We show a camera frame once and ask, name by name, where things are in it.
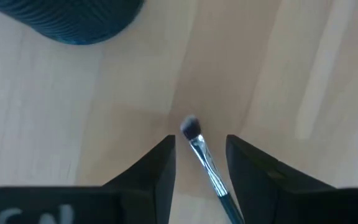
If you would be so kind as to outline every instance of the brush ferrule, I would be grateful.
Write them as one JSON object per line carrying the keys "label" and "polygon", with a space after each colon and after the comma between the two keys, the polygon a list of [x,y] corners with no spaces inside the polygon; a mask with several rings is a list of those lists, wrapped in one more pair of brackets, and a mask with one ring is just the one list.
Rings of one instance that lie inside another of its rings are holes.
{"label": "brush ferrule", "polygon": [[223,197],[227,195],[228,191],[224,185],[221,176],[219,175],[218,169],[212,159],[211,153],[209,153],[208,146],[204,140],[204,137],[199,134],[197,137],[189,141],[193,151],[196,153],[201,164],[207,171],[209,179],[214,187],[217,195]]}

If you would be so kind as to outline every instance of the brush bristles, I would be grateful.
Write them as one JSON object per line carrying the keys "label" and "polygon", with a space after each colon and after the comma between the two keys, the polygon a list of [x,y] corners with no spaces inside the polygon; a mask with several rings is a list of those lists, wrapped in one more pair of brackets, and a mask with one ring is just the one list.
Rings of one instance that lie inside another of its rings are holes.
{"label": "brush bristles", "polygon": [[200,122],[194,115],[187,116],[180,125],[180,131],[185,135],[187,140],[192,140],[201,134]]}

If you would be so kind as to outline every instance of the light wood surface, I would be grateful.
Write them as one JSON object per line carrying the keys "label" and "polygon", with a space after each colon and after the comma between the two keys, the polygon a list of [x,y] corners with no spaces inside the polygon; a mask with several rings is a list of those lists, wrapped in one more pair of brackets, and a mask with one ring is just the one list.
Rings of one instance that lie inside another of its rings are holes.
{"label": "light wood surface", "polygon": [[226,182],[237,134],[358,186],[358,0],[148,0],[91,46],[0,14],[0,185],[103,184],[176,134],[171,222],[225,223],[178,130],[190,113]]}

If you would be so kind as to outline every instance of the black cylindrical container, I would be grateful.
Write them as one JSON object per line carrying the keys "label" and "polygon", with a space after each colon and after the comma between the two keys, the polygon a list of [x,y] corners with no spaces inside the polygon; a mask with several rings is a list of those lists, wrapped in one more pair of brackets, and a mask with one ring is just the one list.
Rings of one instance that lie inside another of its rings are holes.
{"label": "black cylindrical container", "polygon": [[67,44],[93,44],[123,30],[143,0],[0,0],[0,11]]}

